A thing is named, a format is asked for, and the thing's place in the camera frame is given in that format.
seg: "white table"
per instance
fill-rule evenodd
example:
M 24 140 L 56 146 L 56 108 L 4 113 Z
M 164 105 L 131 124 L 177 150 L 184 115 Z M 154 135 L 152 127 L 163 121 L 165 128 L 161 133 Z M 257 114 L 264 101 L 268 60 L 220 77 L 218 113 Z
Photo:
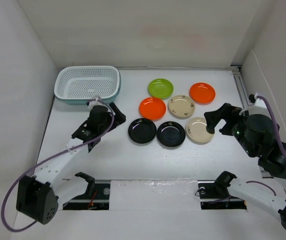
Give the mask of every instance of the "white table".
M 79 170 L 97 180 L 173 181 L 112 181 L 109 211 L 59 211 L 49 224 L 36 224 L 23 233 L 13 233 L 11 240 L 286 239 L 286 231 L 275 219 L 249 203 L 248 210 L 201 210 L 194 196 L 195 180 L 215 179 L 224 170 L 244 180 L 263 181 L 284 196 L 276 181 L 262 179 L 257 159 L 249 158 L 233 137 L 216 131 L 212 141 L 205 145 L 194 144 L 186 137 L 183 145 L 174 150 L 163 148 L 156 139 L 147 146 L 137 146 L 128 138 L 128 126 L 140 117 L 138 107 L 149 96 L 147 87 L 151 80 L 170 80 L 174 85 L 173 96 L 188 95 L 191 85 L 197 82 L 212 85 L 216 90 L 215 100 L 209 105 L 196 105 L 193 117 L 202 117 L 204 112 L 216 110 L 225 102 L 241 106 L 232 72 L 121 70 L 120 73 L 122 87 L 115 103 L 126 115 L 126 122 L 104 136 L 90 154 L 80 153 Z M 39 161 L 61 151 L 88 114 L 86 106 L 55 100 Z M 189 118 L 175 119 L 167 111 L 155 124 L 158 127 L 169 120 L 185 127 Z M 30 221 L 18 213 L 15 227 L 23 227 Z

